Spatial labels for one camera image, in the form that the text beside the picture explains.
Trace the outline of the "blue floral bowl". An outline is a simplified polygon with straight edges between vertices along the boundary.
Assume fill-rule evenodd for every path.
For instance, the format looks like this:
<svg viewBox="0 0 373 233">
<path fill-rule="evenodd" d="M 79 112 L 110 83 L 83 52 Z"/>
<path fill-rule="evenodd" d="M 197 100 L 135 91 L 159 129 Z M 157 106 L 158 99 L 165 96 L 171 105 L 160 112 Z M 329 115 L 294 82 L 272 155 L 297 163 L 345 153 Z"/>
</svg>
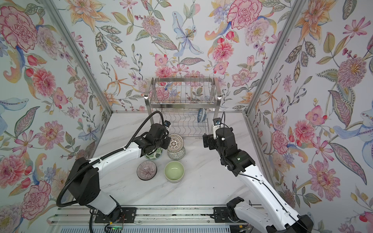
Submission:
<svg viewBox="0 0 373 233">
<path fill-rule="evenodd" d="M 207 109 L 200 108 L 197 114 L 197 122 L 202 123 L 202 122 L 205 122 L 206 119 L 207 119 Z"/>
</svg>

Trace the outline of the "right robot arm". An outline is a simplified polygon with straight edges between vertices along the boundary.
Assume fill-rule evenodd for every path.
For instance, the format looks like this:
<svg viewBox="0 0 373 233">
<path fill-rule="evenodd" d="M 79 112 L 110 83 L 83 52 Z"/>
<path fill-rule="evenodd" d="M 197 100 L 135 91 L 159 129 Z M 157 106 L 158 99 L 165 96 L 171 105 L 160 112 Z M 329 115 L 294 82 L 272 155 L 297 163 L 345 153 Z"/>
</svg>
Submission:
<svg viewBox="0 0 373 233">
<path fill-rule="evenodd" d="M 262 213 L 241 197 L 230 200 L 224 210 L 232 222 L 245 221 L 262 233 L 310 233 L 314 223 L 308 215 L 300 215 L 275 191 L 254 159 L 238 148 L 232 128 L 218 126 L 203 135 L 203 145 L 216 150 L 220 163 L 239 178 L 259 199 L 266 210 Z"/>
</svg>

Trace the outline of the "purple ribbed bowl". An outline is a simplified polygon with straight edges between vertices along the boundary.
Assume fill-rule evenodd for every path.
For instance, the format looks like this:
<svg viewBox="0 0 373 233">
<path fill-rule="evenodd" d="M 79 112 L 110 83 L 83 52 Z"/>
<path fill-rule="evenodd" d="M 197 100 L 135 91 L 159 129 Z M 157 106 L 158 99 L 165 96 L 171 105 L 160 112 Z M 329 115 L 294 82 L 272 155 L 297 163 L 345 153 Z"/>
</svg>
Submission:
<svg viewBox="0 0 373 233">
<path fill-rule="evenodd" d="M 144 161 L 137 168 L 137 176 L 143 181 L 151 180 L 157 174 L 157 166 L 153 161 Z"/>
</svg>

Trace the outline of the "brown white patterned bowl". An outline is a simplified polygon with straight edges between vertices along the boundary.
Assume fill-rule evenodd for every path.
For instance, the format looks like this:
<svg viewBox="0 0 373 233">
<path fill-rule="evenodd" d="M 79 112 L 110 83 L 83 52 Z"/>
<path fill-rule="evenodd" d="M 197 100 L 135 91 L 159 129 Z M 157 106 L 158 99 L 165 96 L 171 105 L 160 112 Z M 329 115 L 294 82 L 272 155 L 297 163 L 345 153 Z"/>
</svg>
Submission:
<svg viewBox="0 0 373 233">
<path fill-rule="evenodd" d="M 184 140 L 178 134 L 170 134 L 170 144 L 168 146 L 168 151 L 172 153 L 179 152 L 184 147 Z"/>
</svg>

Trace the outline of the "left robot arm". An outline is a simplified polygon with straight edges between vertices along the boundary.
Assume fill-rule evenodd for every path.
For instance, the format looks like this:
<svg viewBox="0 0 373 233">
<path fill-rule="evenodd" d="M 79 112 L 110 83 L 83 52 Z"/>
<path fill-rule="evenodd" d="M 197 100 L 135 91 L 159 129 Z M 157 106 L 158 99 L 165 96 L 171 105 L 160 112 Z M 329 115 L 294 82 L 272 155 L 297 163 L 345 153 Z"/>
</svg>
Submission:
<svg viewBox="0 0 373 233">
<path fill-rule="evenodd" d="M 159 148 L 167 149 L 171 138 L 171 123 L 154 123 L 148 132 L 131 139 L 127 147 L 116 149 L 102 157 L 78 159 L 66 180 L 75 202 L 81 206 L 96 209 L 114 222 L 123 216 L 120 204 L 109 194 L 101 190 L 100 181 L 106 177 L 115 177 L 114 172 L 126 163 L 155 153 Z"/>
</svg>

